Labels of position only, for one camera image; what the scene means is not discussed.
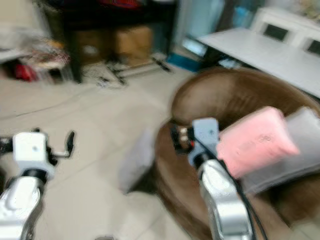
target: brown armchair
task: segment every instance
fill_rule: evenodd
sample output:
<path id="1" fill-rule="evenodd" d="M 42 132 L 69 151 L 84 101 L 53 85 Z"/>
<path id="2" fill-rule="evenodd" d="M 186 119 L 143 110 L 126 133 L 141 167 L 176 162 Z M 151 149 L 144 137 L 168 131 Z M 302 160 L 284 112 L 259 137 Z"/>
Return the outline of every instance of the brown armchair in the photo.
<path id="1" fill-rule="evenodd" d="M 285 116 L 301 106 L 320 115 L 320 105 L 293 86 L 249 69 L 213 68 L 191 78 L 175 94 L 172 121 L 189 126 L 194 119 L 214 117 L 220 130 L 264 107 L 280 109 Z M 159 130 L 155 143 L 157 193 L 180 225 L 194 238 L 211 240 L 208 213 L 200 195 L 196 171 L 187 156 L 177 156 L 169 122 Z M 320 174 L 305 176 L 249 199 L 270 240 L 291 239 L 291 227 L 308 220 L 320 207 Z"/>

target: white floor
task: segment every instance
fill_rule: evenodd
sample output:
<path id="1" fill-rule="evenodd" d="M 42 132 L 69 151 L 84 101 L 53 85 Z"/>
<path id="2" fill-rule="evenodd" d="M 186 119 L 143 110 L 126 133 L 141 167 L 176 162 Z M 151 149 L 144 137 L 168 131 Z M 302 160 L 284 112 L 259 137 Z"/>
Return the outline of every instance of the white floor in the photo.
<path id="1" fill-rule="evenodd" d="M 190 72 L 156 71 L 128 78 L 129 86 L 109 90 L 94 84 L 46 86 L 0 80 L 0 136 L 40 127 L 49 144 L 62 150 L 70 130 L 77 133 L 71 159 L 61 161 L 47 186 L 45 210 L 36 240 L 95 240 L 114 235 L 119 240 L 190 239 L 156 196 L 118 190 L 117 170 L 140 132 L 156 132 L 169 117 L 174 91 Z M 47 110 L 37 111 L 61 103 Z M 1 166 L 14 174 L 12 156 Z"/>

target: blue object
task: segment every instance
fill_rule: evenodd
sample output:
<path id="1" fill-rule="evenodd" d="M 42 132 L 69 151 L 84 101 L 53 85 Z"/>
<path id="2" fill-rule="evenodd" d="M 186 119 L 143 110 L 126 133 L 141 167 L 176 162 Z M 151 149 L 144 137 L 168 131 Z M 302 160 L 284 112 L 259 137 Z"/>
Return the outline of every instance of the blue object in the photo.
<path id="1" fill-rule="evenodd" d="M 233 15 L 233 26 L 235 28 L 249 28 L 253 17 L 252 12 L 245 7 L 236 7 L 235 14 Z"/>
<path id="2" fill-rule="evenodd" d="M 201 65 L 201 63 L 198 61 L 192 60 L 190 58 L 175 53 L 172 53 L 169 56 L 167 63 L 176 65 L 179 68 L 186 69 L 194 73 L 199 71 Z"/>

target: wall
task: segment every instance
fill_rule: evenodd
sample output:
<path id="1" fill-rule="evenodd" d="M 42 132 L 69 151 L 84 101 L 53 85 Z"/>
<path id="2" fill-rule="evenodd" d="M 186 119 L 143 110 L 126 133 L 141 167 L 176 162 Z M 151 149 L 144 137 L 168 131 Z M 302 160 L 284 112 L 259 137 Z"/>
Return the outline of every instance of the wall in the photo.
<path id="1" fill-rule="evenodd" d="M 283 9 L 290 9 L 297 0 L 266 0 L 265 5 L 267 7 L 277 7 Z"/>
<path id="2" fill-rule="evenodd" d="M 180 0 L 178 19 L 176 20 L 175 43 L 181 45 L 186 34 L 187 16 L 190 13 L 192 0 Z"/>
<path id="3" fill-rule="evenodd" d="M 194 38 L 212 33 L 222 13 L 224 0 L 193 0 L 187 21 L 187 33 Z"/>
<path id="4" fill-rule="evenodd" d="M 32 0 L 0 0 L 0 24 L 39 28 L 32 10 Z"/>

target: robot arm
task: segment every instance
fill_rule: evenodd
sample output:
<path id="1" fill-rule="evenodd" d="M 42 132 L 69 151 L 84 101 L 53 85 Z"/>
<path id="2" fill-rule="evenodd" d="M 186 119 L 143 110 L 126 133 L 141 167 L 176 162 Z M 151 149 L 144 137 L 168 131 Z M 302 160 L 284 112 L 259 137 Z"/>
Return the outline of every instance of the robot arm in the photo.
<path id="1" fill-rule="evenodd" d="M 31 240 L 33 228 L 43 209 L 47 181 L 55 174 L 57 158 L 69 158 L 75 133 L 67 139 L 64 153 L 52 153 L 48 137 L 37 130 L 0 139 L 0 153 L 13 152 L 19 168 L 0 196 L 0 240 Z"/>
<path id="2" fill-rule="evenodd" d="M 189 163 L 196 168 L 200 193 L 208 209 L 210 229 L 214 240 L 256 240 L 253 219 L 256 217 L 249 200 L 223 161 L 217 159 L 219 124 L 214 118 L 193 121 L 192 128 L 176 127 L 171 136 L 178 154 L 188 154 Z M 181 142 L 187 143 L 187 149 Z M 267 236 L 256 217 L 262 234 Z"/>

